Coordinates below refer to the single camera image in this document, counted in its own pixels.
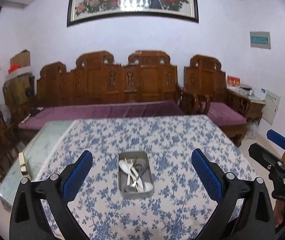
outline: red plastic bag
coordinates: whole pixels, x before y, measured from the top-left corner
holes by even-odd
[[[16,69],[20,68],[19,64],[12,64],[10,68],[8,69],[8,73],[11,73],[12,71],[15,71]]]

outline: gray tray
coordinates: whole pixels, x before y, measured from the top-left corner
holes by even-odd
[[[141,164],[141,165],[145,165],[145,163],[148,163],[148,156],[147,153],[145,152],[124,152],[124,153],[120,153],[118,155],[118,162],[120,160],[124,160],[125,158],[127,160],[129,159],[135,159],[137,157],[136,162]],[[154,180],[152,177],[152,172],[150,170],[150,167],[148,168],[148,170],[146,172],[144,172],[144,174],[142,174],[141,179],[144,182],[150,182],[151,184],[153,184],[153,189],[151,191],[148,192],[124,192],[124,188],[127,185],[127,177],[128,175],[126,173],[124,173],[119,165],[118,165],[118,188],[119,191],[121,193],[121,196],[123,197],[123,199],[138,199],[138,198],[147,198],[153,195],[154,193]]]

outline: bolt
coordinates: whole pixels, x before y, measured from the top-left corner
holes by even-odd
[[[26,184],[28,182],[28,179],[27,178],[23,178],[21,181],[20,181],[22,184]]]
[[[52,174],[51,176],[50,176],[50,179],[51,180],[56,180],[56,179],[58,179],[58,174]]]
[[[227,173],[226,177],[229,179],[234,179],[235,175],[229,172],[229,173]]]
[[[258,182],[259,184],[263,184],[263,183],[264,183],[264,180],[263,180],[263,178],[261,178],[261,177],[258,177],[256,180],[257,180],[257,182]]]

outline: blue floral pattern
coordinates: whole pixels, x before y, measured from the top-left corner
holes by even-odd
[[[68,207],[91,239],[187,240],[201,231],[217,205],[191,164],[196,148],[224,172],[246,180],[256,177],[227,136],[207,116],[196,115],[76,120],[36,180],[60,173],[89,150],[92,169]],[[155,192],[150,198],[124,200],[118,190],[118,153],[136,150],[148,154]],[[61,235],[48,204],[43,206],[52,230]]]

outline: purple cushion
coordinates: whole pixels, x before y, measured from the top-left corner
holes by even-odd
[[[246,123],[246,118],[224,103],[211,102],[207,116],[217,126]]]
[[[183,114],[173,100],[110,105],[58,106],[45,108],[35,117],[30,117],[25,123],[20,123],[19,128],[40,130],[49,121]]]

